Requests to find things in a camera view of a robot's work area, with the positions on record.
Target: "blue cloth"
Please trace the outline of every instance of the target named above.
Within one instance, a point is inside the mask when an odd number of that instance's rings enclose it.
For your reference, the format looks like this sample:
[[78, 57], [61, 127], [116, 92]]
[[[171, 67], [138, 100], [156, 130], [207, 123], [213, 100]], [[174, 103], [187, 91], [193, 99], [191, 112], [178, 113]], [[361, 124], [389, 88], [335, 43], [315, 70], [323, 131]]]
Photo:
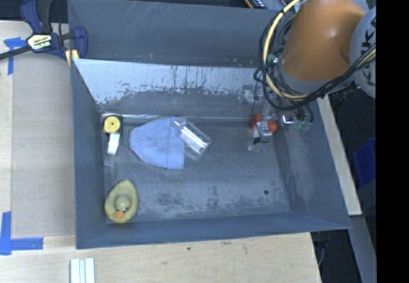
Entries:
[[134, 128], [129, 135], [130, 149], [147, 164], [166, 169], [183, 169], [185, 143], [172, 123], [175, 117], [154, 119]]

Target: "small bottle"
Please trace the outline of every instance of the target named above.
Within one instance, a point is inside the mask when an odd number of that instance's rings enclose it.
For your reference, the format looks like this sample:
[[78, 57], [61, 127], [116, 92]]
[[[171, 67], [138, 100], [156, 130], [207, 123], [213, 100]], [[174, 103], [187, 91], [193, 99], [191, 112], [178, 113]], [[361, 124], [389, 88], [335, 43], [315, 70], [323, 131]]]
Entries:
[[179, 138], [181, 138], [191, 150], [198, 155], [205, 152], [211, 142], [206, 134], [185, 118], [175, 118], [172, 124], [173, 127], [178, 130]]

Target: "wooden table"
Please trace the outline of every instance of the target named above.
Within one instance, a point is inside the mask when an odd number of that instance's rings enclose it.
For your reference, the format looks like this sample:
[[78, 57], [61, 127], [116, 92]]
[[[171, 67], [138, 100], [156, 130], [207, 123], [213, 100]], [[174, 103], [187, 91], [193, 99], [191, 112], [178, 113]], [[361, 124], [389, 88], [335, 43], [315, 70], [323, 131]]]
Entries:
[[[26, 38], [29, 34], [30, 28], [23, 22], [0, 21], [0, 52], [8, 51], [3, 44], [4, 39]], [[15, 57], [15, 66], [22, 62], [41, 63], [49, 59], [49, 55], [29, 52]], [[0, 62], [0, 212], [12, 210], [13, 193], [16, 193], [12, 190], [13, 173], [16, 171], [12, 155], [13, 75], [7, 74], [7, 68], [8, 60], [5, 59]], [[319, 105], [348, 213], [360, 215], [359, 200], [328, 98], [320, 100]], [[52, 186], [58, 188], [58, 181]], [[33, 189], [31, 193], [15, 200], [28, 198], [30, 201], [38, 191]], [[49, 211], [50, 219], [58, 215], [52, 207]], [[73, 234], [43, 237], [42, 250], [13, 251], [10, 256], [0, 256], [0, 282], [69, 282], [70, 260], [88, 257], [95, 260], [98, 283], [321, 282], [309, 233], [92, 250], [76, 250]]]

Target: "blue bin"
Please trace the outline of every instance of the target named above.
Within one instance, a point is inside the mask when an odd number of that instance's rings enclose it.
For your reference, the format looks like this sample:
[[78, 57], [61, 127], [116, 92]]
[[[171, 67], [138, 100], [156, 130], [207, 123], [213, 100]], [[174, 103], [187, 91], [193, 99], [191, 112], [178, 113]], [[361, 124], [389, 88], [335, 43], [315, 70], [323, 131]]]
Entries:
[[360, 187], [376, 178], [375, 138], [368, 139], [367, 144], [353, 153]]

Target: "gray bin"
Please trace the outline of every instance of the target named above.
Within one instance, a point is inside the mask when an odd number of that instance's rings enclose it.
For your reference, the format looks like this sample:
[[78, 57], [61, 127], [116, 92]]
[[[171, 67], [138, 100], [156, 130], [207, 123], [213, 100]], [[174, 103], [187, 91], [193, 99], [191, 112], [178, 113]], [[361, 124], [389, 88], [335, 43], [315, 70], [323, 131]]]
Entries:
[[[263, 102], [253, 105], [245, 91], [255, 88], [258, 40], [273, 11], [106, 0], [68, 5], [70, 25], [89, 34], [87, 59], [71, 65], [78, 249], [350, 227], [315, 102], [307, 132], [279, 126], [271, 142], [249, 148], [251, 116]], [[142, 38], [150, 43], [138, 47]], [[102, 131], [111, 113], [123, 116], [116, 155], [107, 154]], [[212, 139], [199, 158], [185, 157], [183, 170], [145, 164], [128, 147], [131, 129], [162, 116], [188, 118]], [[123, 179], [134, 182], [139, 208], [130, 222], [114, 224], [104, 201]]]

